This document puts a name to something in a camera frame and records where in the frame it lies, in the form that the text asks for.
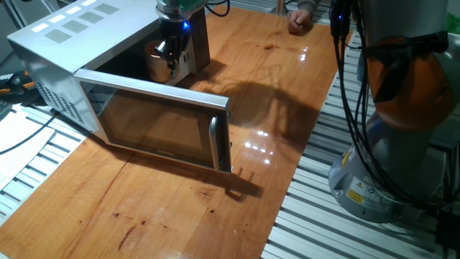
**person's arm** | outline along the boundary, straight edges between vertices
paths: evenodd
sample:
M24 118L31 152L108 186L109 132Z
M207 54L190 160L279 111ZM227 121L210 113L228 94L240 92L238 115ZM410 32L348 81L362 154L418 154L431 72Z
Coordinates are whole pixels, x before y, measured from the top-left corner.
M319 3L321 0L299 0L298 8L299 10L307 10L310 12L311 16L316 12Z
M298 10L289 13L287 29L290 33L299 33L307 25L321 0L299 0Z

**sleeve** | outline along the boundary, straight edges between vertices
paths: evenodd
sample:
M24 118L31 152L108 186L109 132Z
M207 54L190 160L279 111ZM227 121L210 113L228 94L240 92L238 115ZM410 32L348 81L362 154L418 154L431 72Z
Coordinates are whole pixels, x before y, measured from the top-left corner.
M313 16L318 8L319 2L321 2L321 0L299 0L298 8L309 11Z

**wooden tabletop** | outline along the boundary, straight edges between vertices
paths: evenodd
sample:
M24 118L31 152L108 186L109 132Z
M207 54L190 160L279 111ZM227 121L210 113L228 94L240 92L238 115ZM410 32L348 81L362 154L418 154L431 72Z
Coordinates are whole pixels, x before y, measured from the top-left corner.
M231 175L89 137L0 227L10 258L259 258L336 72L329 27L208 15L211 65L183 86L230 98Z

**microwave door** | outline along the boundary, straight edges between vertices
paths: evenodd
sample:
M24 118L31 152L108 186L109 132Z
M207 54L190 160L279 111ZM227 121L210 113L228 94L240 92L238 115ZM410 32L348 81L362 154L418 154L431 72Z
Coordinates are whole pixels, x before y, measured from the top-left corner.
M108 144L231 171L228 98L80 69L75 74Z

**yellow label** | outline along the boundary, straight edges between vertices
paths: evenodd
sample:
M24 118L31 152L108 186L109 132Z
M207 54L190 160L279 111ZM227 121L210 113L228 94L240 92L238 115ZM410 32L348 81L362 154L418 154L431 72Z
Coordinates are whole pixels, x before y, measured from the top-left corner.
M344 155L344 158L342 158L342 168L345 167L346 160L348 159L349 156L350 156L350 151Z
M348 190L348 193L346 194L350 199L354 200L355 202L361 204L362 199L364 198L361 194L358 194L357 192L353 191L352 189Z

